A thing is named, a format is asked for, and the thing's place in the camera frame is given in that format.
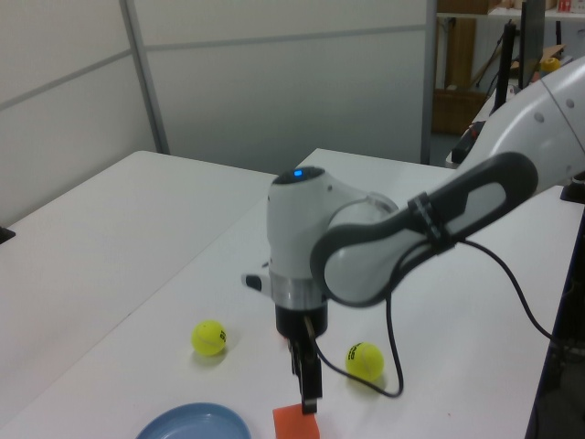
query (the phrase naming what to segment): cardboard box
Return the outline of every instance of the cardboard box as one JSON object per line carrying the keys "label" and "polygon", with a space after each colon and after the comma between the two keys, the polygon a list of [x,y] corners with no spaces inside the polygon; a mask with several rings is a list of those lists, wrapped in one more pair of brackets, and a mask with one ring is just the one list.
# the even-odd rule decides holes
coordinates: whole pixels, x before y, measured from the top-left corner
{"label": "cardboard box", "polygon": [[487,15],[502,0],[437,0],[437,12]]}
{"label": "cardboard box", "polygon": [[432,132],[462,135],[484,106],[485,93],[435,89]]}

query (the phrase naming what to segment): black cable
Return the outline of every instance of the black cable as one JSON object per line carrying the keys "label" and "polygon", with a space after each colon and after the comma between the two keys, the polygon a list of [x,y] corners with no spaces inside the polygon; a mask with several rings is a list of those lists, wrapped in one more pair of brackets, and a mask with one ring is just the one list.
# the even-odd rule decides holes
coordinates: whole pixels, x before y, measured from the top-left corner
{"label": "black cable", "polygon": [[492,55],[490,56],[490,58],[487,60],[487,62],[485,63],[485,67],[484,67],[484,71],[482,71],[482,74],[480,75],[479,79],[477,80],[477,82],[475,83],[475,88],[479,89],[479,84],[482,81],[482,79],[484,78],[485,73],[487,72],[487,68],[490,67],[490,64],[492,63],[492,61],[495,58],[495,52],[497,51],[497,48],[500,47],[500,44],[502,44],[502,40],[504,39],[504,32],[502,32],[502,35],[500,35],[500,38],[497,40],[497,42],[495,43],[495,48],[494,51],[492,52]]}
{"label": "black cable", "polygon": [[485,101],[484,103],[486,103],[489,99],[490,99],[490,95],[491,95],[491,91],[492,91],[492,86],[494,85],[495,80],[497,79],[497,77],[500,76],[500,72],[498,71],[494,77],[492,78],[492,81],[490,82],[489,87],[487,88],[487,91],[485,92]]}
{"label": "black cable", "polygon": [[389,393],[389,392],[384,391],[383,389],[379,388],[376,384],[372,384],[371,382],[369,382],[367,380],[363,380],[363,379],[357,377],[356,375],[352,375],[351,373],[348,373],[342,369],[339,369],[337,366],[332,364],[331,361],[329,361],[327,359],[327,357],[323,354],[323,352],[321,351],[321,349],[317,345],[317,341],[315,340],[315,337],[314,337],[313,324],[311,323],[311,319],[305,318],[304,322],[307,325],[307,329],[309,331],[309,338],[311,339],[311,343],[313,344],[313,348],[314,348],[315,352],[317,353],[317,356],[321,359],[321,361],[323,363],[325,363],[325,365],[327,365],[327,367],[329,367],[330,369],[334,370],[335,372],[343,375],[344,377],[348,377],[350,380],[355,380],[357,382],[360,382],[361,384],[364,384],[365,386],[368,386],[370,389],[378,392],[380,395],[384,395],[388,398],[398,398],[400,396],[400,394],[402,393],[402,388],[403,388],[403,386],[400,386],[400,384],[399,384],[399,391],[397,391],[396,393]]}
{"label": "black cable", "polygon": [[[504,270],[504,272],[507,274],[508,278],[510,279],[510,281],[512,282],[512,285],[514,286],[514,289],[516,290],[516,293],[518,295],[518,298],[520,299],[520,303],[522,304],[522,307],[524,308],[524,311],[526,312],[526,315],[528,316],[528,319],[530,320],[530,322],[532,323],[532,325],[538,330],[538,332],[540,332],[543,336],[545,336],[546,338],[548,338],[549,340],[551,340],[555,345],[557,345],[558,347],[561,348],[577,348],[578,345],[577,344],[573,344],[573,343],[567,343],[564,342],[562,340],[560,340],[559,338],[554,337],[552,334],[549,334],[535,319],[535,317],[532,314],[532,311],[530,311],[530,307],[528,306],[527,300],[524,297],[524,293],[522,292],[522,288],[520,287],[520,284],[518,283],[518,280],[516,279],[516,277],[514,276],[514,274],[512,273],[512,271],[510,270],[510,268],[505,264],[505,262],[494,252],[492,252],[491,250],[487,249],[486,247],[484,247],[481,244],[478,244],[477,242],[473,242],[473,241],[468,241],[466,239],[462,239],[460,240],[460,243],[468,245],[470,247],[474,247],[475,249],[487,254],[489,257],[491,257],[494,261],[496,261],[498,263],[498,265],[500,265],[500,267],[502,267],[502,269]],[[404,261],[415,251],[417,250],[419,247],[428,244],[426,241],[419,241],[416,242],[414,244],[412,244],[398,259],[398,261],[396,262],[396,264],[394,265],[394,269],[392,270],[392,274],[390,275],[389,278],[389,282],[388,282],[388,287],[389,287],[389,291],[393,291],[396,286],[399,284],[399,282],[404,279],[404,277],[412,270],[414,269],[417,264],[409,264],[407,265],[406,269],[404,269],[402,267],[402,264],[404,263]],[[396,393],[389,393],[383,389],[381,389],[380,387],[378,387],[375,384],[372,384],[371,382],[367,381],[367,380],[363,380],[359,377],[357,377],[356,375],[353,375],[351,373],[348,373],[342,369],[339,369],[337,366],[335,366],[333,363],[331,363],[331,361],[329,361],[327,359],[327,357],[324,355],[323,351],[319,348],[319,346],[317,345],[317,341],[316,341],[316,337],[314,334],[314,329],[313,329],[313,324],[311,322],[311,319],[306,317],[304,319],[305,325],[307,327],[307,332],[309,335],[309,339],[311,340],[311,343],[313,345],[313,348],[315,350],[315,352],[317,353],[317,356],[319,357],[319,359],[321,359],[321,361],[323,363],[325,363],[325,365],[327,367],[329,367],[330,369],[332,369],[333,371],[349,378],[350,380],[354,380],[357,381],[361,384],[364,384],[365,386],[368,386],[370,389],[372,389],[373,391],[376,391],[377,393],[386,396],[388,398],[398,398],[402,392],[404,391],[404,375],[402,373],[402,367],[400,365],[400,358],[399,358],[399,353],[398,353],[398,349],[396,347],[396,340],[394,338],[394,329],[392,327],[392,306],[391,306],[391,301],[392,301],[392,295],[391,293],[388,294],[388,297],[386,298],[386,325],[387,325],[387,329],[388,329],[388,341],[390,343],[390,349],[392,351],[392,358],[394,359],[394,364],[396,366],[396,372],[398,375],[398,379],[399,379],[399,389],[396,391]]]}
{"label": "black cable", "polygon": [[[388,285],[394,284],[394,286],[396,286],[396,284],[399,283],[404,278],[404,276],[406,276],[406,274],[414,268],[414,266],[411,266],[404,273],[402,273],[400,271],[402,264],[404,263],[406,258],[408,258],[410,256],[410,254],[413,253],[416,249],[418,249],[419,247],[421,247],[425,244],[427,244],[426,241],[416,242],[416,243],[412,244],[404,253],[402,253],[400,258],[397,260],[396,264],[394,265],[394,269],[392,270],[392,274],[390,275]],[[313,329],[313,324],[311,323],[311,319],[306,317],[304,319],[304,323],[307,327],[309,339],[311,340],[311,343],[313,344],[313,348],[314,348],[315,352],[317,353],[317,356],[321,359],[321,361],[323,363],[325,363],[325,365],[328,368],[343,375],[344,377],[348,377],[350,380],[354,380],[354,381],[357,381],[361,384],[364,384],[365,386],[368,386],[370,389],[372,389],[373,391],[376,391],[380,395],[386,396],[387,398],[398,398],[402,394],[402,392],[404,391],[404,374],[402,373],[402,366],[400,365],[399,351],[398,351],[398,348],[396,347],[396,340],[394,338],[394,328],[392,327],[392,304],[391,303],[392,303],[392,296],[390,293],[390,294],[388,294],[388,297],[386,298],[386,327],[388,329],[388,341],[390,342],[390,350],[392,351],[392,358],[394,359],[394,365],[396,366],[396,374],[397,374],[398,379],[399,379],[399,389],[396,391],[396,393],[389,393],[389,392],[385,391],[384,389],[381,389],[380,387],[378,387],[376,384],[372,384],[371,382],[369,382],[367,380],[363,380],[363,379],[357,377],[356,375],[348,373],[348,372],[338,368],[333,363],[331,363],[331,361],[329,361],[327,359],[327,357],[323,354],[323,351],[317,345],[317,340],[316,340],[316,337],[314,336],[314,329]]]}
{"label": "black cable", "polygon": [[548,338],[550,341],[552,341],[555,345],[558,345],[559,347],[563,347],[563,348],[576,348],[577,347],[577,345],[575,345],[573,343],[565,342],[563,340],[560,340],[559,338],[556,338],[552,334],[549,334],[545,330],[545,328],[542,327],[537,322],[537,320],[532,315],[532,311],[530,311],[530,307],[528,306],[528,302],[524,297],[524,293],[522,292],[522,288],[520,288],[520,284],[518,283],[518,280],[516,279],[516,277],[514,276],[512,271],[509,269],[509,267],[505,264],[505,262],[502,261],[502,259],[497,254],[495,254],[491,250],[485,248],[483,245],[478,244],[477,242],[468,241],[466,239],[463,239],[460,241],[460,243],[468,245],[470,247],[474,247],[475,249],[477,249],[481,252],[484,252],[489,257],[491,257],[494,261],[496,261],[498,263],[498,265],[500,265],[500,267],[502,267],[502,269],[505,271],[505,273],[508,275],[508,278],[512,282],[512,285],[514,286],[514,289],[516,290],[516,293],[518,294],[518,298],[520,299],[520,303],[522,304],[522,307],[524,308],[524,311],[526,312],[528,319],[530,319],[530,322],[532,323],[532,325],[534,325],[534,327],[538,330],[538,332],[540,332],[540,334],[542,334],[543,336]]}

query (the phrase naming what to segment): white wall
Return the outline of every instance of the white wall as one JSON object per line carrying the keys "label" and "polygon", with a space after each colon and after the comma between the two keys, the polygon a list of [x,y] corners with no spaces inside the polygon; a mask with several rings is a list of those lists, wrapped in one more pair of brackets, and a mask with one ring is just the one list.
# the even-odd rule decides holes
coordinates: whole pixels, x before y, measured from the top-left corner
{"label": "white wall", "polygon": [[280,173],[419,162],[427,0],[135,0],[171,154]]}
{"label": "white wall", "polygon": [[0,224],[154,151],[118,0],[0,0],[0,59]]}

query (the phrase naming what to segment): wooden shelf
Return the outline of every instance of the wooden shelf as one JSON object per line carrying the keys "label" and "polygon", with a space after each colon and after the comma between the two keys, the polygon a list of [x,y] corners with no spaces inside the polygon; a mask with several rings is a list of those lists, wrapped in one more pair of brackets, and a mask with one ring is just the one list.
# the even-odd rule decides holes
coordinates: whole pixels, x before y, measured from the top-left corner
{"label": "wooden shelf", "polygon": [[[490,18],[520,18],[520,9],[506,9],[505,7],[497,7],[490,12]],[[577,21],[585,22],[585,14],[572,14],[570,12],[557,12],[554,9],[549,9],[545,12],[545,20],[551,21]]]}

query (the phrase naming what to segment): shelf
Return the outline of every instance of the shelf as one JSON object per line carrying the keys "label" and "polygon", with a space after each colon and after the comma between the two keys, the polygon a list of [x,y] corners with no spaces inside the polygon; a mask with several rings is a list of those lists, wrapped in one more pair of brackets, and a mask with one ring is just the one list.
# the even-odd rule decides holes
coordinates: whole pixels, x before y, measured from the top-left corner
{"label": "shelf", "polygon": [[[520,9],[506,9],[504,7],[497,7],[489,15],[477,14],[449,14],[445,12],[438,13],[438,17],[454,17],[454,18],[491,18],[491,19],[520,19]],[[585,14],[573,14],[570,12],[557,12],[550,9],[545,12],[545,20],[547,21],[572,21],[585,23]]]}
{"label": "shelf", "polygon": [[[504,7],[497,7],[490,12],[490,18],[520,18],[520,9],[506,9]],[[585,14],[573,14],[570,12],[557,12],[554,9],[549,9],[545,12],[545,20],[551,21],[577,21],[585,22]]]}

